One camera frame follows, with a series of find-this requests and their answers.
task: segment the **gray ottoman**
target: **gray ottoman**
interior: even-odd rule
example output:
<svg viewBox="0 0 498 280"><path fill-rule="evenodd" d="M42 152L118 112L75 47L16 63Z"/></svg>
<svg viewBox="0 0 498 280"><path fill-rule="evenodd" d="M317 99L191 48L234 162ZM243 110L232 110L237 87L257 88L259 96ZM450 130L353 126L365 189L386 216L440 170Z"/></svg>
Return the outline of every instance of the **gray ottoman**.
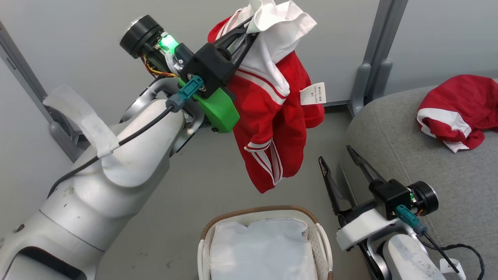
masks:
<svg viewBox="0 0 498 280"><path fill-rule="evenodd" d="M440 245L463 243L479 251L486 264L484 279L498 279L498 133L486 132L474 150L453 153L442 142L423 134L415 120L423 98L434 87L385 96L365 106L351 122L346 143L358 151L386 180L405 185L425 181L439 197L439 210L423 218ZM353 198L373 198L367 180L346 152L343 173ZM442 258L428 250L439 266ZM468 249L446 251L462 263L467 279L480 273L476 255Z"/></svg>

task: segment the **screw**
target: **screw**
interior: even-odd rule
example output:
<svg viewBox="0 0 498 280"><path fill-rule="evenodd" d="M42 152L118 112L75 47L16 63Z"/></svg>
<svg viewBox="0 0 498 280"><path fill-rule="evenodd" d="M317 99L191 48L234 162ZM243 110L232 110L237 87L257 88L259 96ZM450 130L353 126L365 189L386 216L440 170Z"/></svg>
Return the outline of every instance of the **screw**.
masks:
<svg viewBox="0 0 498 280"><path fill-rule="evenodd" d="M24 224L21 224L17 229L14 230L14 233L20 232L24 228Z"/></svg>

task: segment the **brown basket rim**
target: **brown basket rim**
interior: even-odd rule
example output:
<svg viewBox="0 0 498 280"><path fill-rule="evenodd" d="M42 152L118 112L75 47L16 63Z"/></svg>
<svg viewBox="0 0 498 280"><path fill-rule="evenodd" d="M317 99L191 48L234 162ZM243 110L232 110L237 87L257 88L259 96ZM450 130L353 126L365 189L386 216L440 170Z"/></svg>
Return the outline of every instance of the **brown basket rim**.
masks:
<svg viewBox="0 0 498 280"><path fill-rule="evenodd" d="M252 214L252 213L257 213L257 212L265 212L265 211L278 211L278 210L295 210L299 211L306 216L308 216L313 223L318 224L318 219L311 213L308 209L305 209L301 206L295 206L295 205L276 205L276 206L263 206L263 207L254 207L254 208L249 208L249 209L244 209L244 210L239 210L239 211L234 211L230 212L227 214L220 215L213 220L211 220L204 230L202 231L201 235L201 240L205 240L206 235L208 234L209 229L214 226L214 224L218 223L219 221L240 216L240 215L245 215L245 214Z"/></svg>

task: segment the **teal connector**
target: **teal connector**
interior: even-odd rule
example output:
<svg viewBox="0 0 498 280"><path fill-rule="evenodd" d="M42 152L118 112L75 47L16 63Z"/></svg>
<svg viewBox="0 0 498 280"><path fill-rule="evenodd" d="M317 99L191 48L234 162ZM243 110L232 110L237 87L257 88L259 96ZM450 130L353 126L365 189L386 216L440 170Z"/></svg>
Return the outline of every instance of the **teal connector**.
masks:
<svg viewBox="0 0 498 280"><path fill-rule="evenodd" d="M176 94L173 94L166 100L166 106L172 106L172 112L180 111L185 103L194 96L194 94L202 88L204 81L199 76L194 76L186 83Z"/></svg>
<svg viewBox="0 0 498 280"><path fill-rule="evenodd" d="M427 227L406 206L399 205L396 207L395 214L402 222L410 226L416 234L422 234L424 231L427 231Z"/></svg>

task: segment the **yellow wire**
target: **yellow wire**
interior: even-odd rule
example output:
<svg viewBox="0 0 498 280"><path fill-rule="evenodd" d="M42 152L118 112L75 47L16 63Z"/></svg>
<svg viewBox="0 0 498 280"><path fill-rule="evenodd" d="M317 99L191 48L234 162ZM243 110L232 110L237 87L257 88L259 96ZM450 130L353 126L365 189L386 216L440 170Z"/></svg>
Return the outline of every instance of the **yellow wire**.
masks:
<svg viewBox="0 0 498 280"><path fill-rule="evenodd" d="M145 60L145 65L147 66L147 68L152 72L152 73L155 73L157 75L164 75L164 73L168 74L168 75L171 75L175 78L178 78L178 76L176 76L174 73L168 73L168 72L160 72L160 71L156 71L154 69L152 69L149 64L147 63L147 57L145 56L145 54L143 55L143 59Z"/></svg>

